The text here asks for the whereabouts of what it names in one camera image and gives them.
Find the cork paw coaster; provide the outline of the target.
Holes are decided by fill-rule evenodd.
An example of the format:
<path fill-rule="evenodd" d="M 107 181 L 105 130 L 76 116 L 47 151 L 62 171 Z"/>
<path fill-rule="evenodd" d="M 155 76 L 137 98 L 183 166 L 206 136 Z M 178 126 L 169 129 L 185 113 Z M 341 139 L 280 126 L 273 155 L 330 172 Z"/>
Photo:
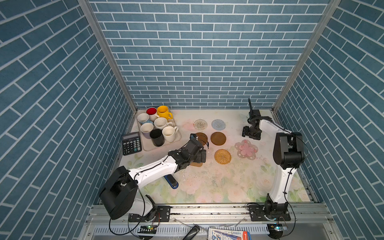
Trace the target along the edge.
<path fill-rule="evenodd" d="M 203 163 L 191 163 L 190 165 L 193 167 L 202 167 Z"/>

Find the glossy brown scratched coaster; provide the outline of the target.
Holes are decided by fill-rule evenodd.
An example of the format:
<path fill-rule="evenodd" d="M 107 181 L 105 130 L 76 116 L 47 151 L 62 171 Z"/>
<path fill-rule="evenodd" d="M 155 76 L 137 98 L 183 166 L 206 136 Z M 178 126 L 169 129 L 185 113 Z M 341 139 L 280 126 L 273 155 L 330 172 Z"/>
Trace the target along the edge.
<path fill-rule="evenodd" d="M 208 137 L 204 133 L 196 133 L 198 141 L 202 144 L 202 146 L 205 146 L 208 143 Z"/>

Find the pink flower coaster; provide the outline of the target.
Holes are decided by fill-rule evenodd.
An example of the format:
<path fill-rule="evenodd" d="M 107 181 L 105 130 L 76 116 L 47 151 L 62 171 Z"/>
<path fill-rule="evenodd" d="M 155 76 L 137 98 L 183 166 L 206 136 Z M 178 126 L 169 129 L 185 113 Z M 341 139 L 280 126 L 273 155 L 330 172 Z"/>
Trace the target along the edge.
<path fill-rule="evenodd" d="M 256 153 L 259 151 L 259 148 L 248 140 L 236 143 L 235 149 L 237 150 L 237 156 L 239 158 L 248 160 L 254 160 L 256 158 Z"/>

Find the dark brown wooden coaster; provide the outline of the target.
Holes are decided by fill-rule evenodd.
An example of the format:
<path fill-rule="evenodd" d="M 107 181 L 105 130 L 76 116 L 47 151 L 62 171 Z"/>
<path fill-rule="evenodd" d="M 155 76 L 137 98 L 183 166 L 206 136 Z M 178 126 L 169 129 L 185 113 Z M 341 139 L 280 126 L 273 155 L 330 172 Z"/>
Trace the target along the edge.
<path fill-rule="evenodd" d="M 211 143 L 216 146 L 222 146 L 226 143 L 226 141 L 227 141 L 226 135 L 221 132 L 214 132 L 211 135 Z"/>

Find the rattan round coaster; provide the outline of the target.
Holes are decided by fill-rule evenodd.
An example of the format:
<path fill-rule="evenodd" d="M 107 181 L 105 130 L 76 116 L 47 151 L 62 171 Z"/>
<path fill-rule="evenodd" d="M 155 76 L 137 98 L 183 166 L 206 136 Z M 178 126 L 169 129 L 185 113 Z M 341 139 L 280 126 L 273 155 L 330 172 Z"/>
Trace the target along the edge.
<path fill-rule="evenodd" d="M 217 150 L 214 154 L 215 161 L 220 165 L 229 164 L 232 160 L 231 153 L 225 149 Z"/>

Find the light blue woven coaster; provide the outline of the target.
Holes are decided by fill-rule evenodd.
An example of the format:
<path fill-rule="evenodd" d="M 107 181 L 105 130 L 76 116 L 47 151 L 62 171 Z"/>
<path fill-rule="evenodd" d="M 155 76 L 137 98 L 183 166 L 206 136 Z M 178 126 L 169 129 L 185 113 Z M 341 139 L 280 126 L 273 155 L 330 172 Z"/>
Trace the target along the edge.
<path fill-rule="evenodd" d="M 217 131 L 222 131 L 226 128 L 226 123 L 220 119 L 213 120 L 211 125 L 212 125 L 212 128 Z"/>

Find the beige tray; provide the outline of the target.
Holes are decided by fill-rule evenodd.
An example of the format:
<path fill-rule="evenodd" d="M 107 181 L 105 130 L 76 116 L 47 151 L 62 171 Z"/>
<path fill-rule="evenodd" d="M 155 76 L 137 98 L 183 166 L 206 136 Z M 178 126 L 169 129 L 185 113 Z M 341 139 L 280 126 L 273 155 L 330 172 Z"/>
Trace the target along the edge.
<path fill-rule="evenodd" d="M 138 110 L 138 112 L 137 112 L 137 114 L 136 114 L 136 121 L 137 121 L 137 115 L 138 115 L 138 114 L 141 114 L 141 113 L 146 113 L 146 111 L 144 111 L 144 110 Z M 176 126 L 176 123 L 175 123 L 175 121 L 174 121 L 174 119 L 172 119 L 172 120 L 168 120 L 168 121 L 169 121 L 169 122 L 173 122 L 173 124 L 174 124 L 173 127 L 177 127 L 177 126 Z M 141 127 L 141 125 L 138 123 L 138 132 L 140 133 L 140 137 L 141 137 L 141 141 L 142 141 L 143 151 L 147 151 L 147 152 L 149 152 L 149 151 L 152 151 L 152 150 L 158 148 L 158 147 L 155 147 L 155 146 L 154 146 L 154 144 L 152 143 L 151 139 L 146 139 L 146 138 L 144 138 L 144 136 L 143 136 L 142 133 L 140 132 L 140 127 Z M 175 141 L 172 142 L 172 143 L 178 142 L 181 138 L 182 138 L 181 132 L 178 131 L 177 134 L 176 134 L 176 139 L 175 139 Z M 171 144 L 171 143 L 169 143 L 169 142 L 167 142 L 167 141 L 165 140 L 165 143 L 162 145 L 162 147 L 167 146 L 167 145 L 170 145 L 170 144 Z"/>

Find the yellow mug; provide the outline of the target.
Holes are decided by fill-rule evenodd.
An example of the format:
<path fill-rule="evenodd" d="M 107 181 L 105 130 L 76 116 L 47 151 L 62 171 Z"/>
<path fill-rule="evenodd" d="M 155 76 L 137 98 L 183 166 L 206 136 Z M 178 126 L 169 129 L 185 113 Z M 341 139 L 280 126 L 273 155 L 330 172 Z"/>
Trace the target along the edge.
<path fill-rule="evenodd" d="M 159 118 L 165 118 L 167 120 L 173 119 L 173 114 L 170 112 L 170 110 L 167 106 L 159 106 L 157 108 L 157 116 Z"/>

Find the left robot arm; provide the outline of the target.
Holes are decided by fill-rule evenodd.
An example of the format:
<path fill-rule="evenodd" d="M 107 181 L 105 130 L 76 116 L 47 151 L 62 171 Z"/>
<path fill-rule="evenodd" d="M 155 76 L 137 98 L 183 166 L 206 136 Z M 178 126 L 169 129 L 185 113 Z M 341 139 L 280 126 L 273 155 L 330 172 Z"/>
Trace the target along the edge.
<path fill-rule="evenodd" d="M 141 194 L 140 188 L 186 169 L 191 163 L 205 163 L 206 155 L 197 135 L 191 134 L 184 146 L 168 152 L 158 161 L 136 169 L 117 168 L 99 194 L 110 219 L 117 220 L 128 213 L 140 216 L 143 221 L 153 220 L 158 207 L 150 196 Z"/>

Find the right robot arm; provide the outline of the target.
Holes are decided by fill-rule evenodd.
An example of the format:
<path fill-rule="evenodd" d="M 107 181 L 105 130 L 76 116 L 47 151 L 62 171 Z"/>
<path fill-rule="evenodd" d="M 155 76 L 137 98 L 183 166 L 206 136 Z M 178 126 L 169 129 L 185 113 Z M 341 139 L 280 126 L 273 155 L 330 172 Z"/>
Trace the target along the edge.
<path fill-rule="evenodd" d="M 284 211 L 288 207 L 288 190 L 293 175 L 305 160 L 302 134 L 284 129 L 272 118 L 262 116 L 259 110 L 250 109 L 248 124 L 243 127 L 242 136 L 261 140 L 262 134 L 275 137 L 273 159 L 277 165 L 272 190 L 267 194 L 265 209 Z"/>

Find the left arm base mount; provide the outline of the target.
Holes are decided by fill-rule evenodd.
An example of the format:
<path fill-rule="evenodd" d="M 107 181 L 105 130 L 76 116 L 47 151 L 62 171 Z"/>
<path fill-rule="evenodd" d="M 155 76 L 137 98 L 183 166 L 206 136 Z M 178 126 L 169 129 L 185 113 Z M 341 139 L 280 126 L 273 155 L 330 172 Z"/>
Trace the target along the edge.
<path fill-rule="evenodd" d="M 171 206 L 158 205 L 154 200 L 146 195 L 144 200 L 142 197 L 136 197 L 135 201 L 128 211 L 129 222 L 169 222 L 171 214 Z"/>

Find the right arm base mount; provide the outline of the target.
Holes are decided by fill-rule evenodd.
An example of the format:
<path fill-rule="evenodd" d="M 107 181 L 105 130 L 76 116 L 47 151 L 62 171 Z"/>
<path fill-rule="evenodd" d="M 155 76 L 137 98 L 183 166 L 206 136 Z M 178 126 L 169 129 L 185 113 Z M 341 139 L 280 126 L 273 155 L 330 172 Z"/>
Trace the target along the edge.
<path fill-rule="evenodd" d="M 246 205 L 246 209 L 250 213 L 252 222 L 291 220 L 288 204 L 267 204 L 265 206 L 257 203 L 249 203 Z"/>

